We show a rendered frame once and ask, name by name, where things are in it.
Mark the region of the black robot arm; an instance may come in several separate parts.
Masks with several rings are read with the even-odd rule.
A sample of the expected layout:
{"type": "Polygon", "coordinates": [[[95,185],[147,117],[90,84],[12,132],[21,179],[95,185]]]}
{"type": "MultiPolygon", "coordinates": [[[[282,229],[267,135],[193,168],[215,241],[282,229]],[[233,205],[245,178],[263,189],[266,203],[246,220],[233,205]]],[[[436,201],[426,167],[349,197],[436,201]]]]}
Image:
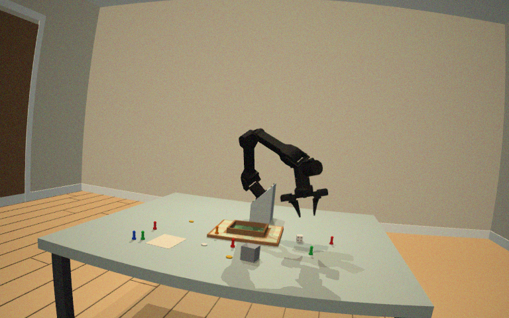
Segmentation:
{"type": "MultiPolygon", "coordinates": [[[[250,190],[256,199],[267,191],[259,184],[261,178],[259,173],[255,170],[255,146],[258,142],[277,153],[281,161],[286,165],[294,168],[295,179],[317,176],[323,171],[323,166],[320,161],[310,158],[308,154],[300,150],[297,146],[284,144],[269,135],[262,128],[249,130],[239,137],[239,144],[243,148],[244,154],[244,170],[241,174],[241,182],[243,189],[245,191],[250,190]],[[249,187],[251,184],[253,185],[249,187]]],[[[305,185],[300,185],[300,183],[298,183],[294,190],[295,198],[306,198],[312,193],[313,185],[310,185],[309,182],[306,182],[305,185]]]]}

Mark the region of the beige flat square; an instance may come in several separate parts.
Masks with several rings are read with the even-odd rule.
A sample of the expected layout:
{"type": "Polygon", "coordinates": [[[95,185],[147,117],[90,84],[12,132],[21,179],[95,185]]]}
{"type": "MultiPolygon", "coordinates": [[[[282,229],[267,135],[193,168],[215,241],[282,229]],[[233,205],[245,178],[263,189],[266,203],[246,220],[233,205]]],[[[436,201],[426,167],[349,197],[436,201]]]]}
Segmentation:
{"type": "Polygon", "coordinates": [[[171,247],[174,247],[175,245],[180,244],[184,240],[186,240],[186,238],[180,238],[180,237],[175,237],[172,235],[164,234],[162,236],[159,236],[158,238],[151,240],[150,242],[149,241],[146,242],[145,244],[151,244],[151,245],[159,246],[161,248],[170,249],[171,247]]]}

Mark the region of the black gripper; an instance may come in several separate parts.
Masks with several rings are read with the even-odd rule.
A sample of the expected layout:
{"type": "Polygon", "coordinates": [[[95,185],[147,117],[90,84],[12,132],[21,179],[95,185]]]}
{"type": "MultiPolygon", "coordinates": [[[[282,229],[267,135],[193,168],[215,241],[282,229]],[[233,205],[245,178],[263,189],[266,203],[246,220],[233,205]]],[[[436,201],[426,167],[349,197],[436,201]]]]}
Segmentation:
{"type": "MultiPolygon", "coordinates": [[[[297,187],[297,184],[300,183],[301,186],[304,186],[306,184],[306,182],[309,182],[310,183],[310,178],[307,177],[307,178],[298,178],[296,179],[295,181],[295,185],[297,187]]],[[[315,213],[316,213],[316,209],[317,209],[317,203],[319,201],[319,199],[321,199],[322,196],[327,196],[328,195],[328,191],[327,189],[317,189],[316,191],[313,191],[312,194],[309,194],[308,197],[311,197],[313,196],[313,215],[315,216],[315,213]]],[[[299,204],[298,204],[298,200],[296,200],[295,198],[295,194],[285,194],[285,195],[281,195],[281,201],[288,201],[288,203],[291,203],[297,214],[299,215],[299,217],[301,217],[301,213],[300,213],[300,208],[299,208],[299,204]]]]}

